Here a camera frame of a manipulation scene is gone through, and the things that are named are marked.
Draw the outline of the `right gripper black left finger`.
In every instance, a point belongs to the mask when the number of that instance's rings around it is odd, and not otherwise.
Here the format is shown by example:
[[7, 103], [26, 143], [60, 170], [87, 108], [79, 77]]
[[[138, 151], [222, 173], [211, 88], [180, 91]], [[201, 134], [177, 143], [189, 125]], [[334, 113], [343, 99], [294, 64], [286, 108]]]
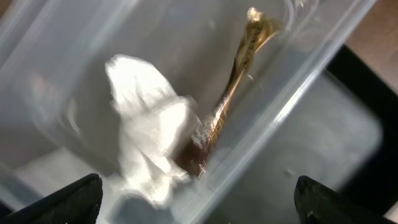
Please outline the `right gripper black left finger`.
[[1, 205], [1, 224], [95, 224], [103, 198], [98, 174], [88, 174], [18, 211]]

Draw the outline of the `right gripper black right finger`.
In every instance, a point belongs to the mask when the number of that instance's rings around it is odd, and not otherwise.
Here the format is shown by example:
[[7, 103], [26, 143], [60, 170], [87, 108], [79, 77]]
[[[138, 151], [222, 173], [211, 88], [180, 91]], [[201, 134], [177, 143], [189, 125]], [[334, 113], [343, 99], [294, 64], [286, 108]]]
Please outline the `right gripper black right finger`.
[[395, 224], [305, 175], [296, 183], [294, 203], [301, 224]]

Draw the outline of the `white tissue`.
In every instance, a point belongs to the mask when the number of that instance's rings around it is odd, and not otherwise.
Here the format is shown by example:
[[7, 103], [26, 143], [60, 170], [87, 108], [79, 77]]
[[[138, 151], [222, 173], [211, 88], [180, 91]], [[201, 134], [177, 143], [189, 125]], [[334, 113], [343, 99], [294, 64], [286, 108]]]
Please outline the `white tissue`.
[[118, 54], [105, 64], [119, 114], [119, 175], [114, 186], [163, 207], [188, 173], [174, 161], [200, 120], [196, 102], [179, 96], [153, 64]]

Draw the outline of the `gold brown snack wrapper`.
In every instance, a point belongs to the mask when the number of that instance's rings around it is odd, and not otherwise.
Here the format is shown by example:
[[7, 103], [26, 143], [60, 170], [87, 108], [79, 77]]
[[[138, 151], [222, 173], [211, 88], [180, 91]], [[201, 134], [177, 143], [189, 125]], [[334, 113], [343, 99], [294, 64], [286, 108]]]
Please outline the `gold brown snack wrapper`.
[[234, 57], [229, 81], [218, 102], [190, 136], [189, 142], [174, 157], [174, 162], [190, 176], [204, 173], [236, 90], [248, 74], [259, 49], [277, 35], [282, 23], [254, 7], [248, 9], [247, 24]]

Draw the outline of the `rectangular black tray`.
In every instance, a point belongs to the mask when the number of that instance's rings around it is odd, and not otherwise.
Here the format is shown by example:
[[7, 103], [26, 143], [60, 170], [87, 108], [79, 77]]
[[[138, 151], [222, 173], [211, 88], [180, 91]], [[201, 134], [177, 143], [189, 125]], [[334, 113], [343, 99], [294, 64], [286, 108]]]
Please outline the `rectangular black tray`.
[[208, 216], [208, 223], [298, 223], [306, 175], [397, 220], [397, 95], [342, 47]]

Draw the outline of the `clear plastic storage bin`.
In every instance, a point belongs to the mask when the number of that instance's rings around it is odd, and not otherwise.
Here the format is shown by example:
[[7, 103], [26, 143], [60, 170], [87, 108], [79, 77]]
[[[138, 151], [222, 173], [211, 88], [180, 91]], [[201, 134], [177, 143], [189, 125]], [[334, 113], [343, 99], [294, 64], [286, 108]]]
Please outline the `clear plastic storage bin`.
[[91, 173], [98, 223], [298, 223], [301, 175], [350, 180], [375, 117], [325, 77], [372, 1], [11, 1], [1, 202]]

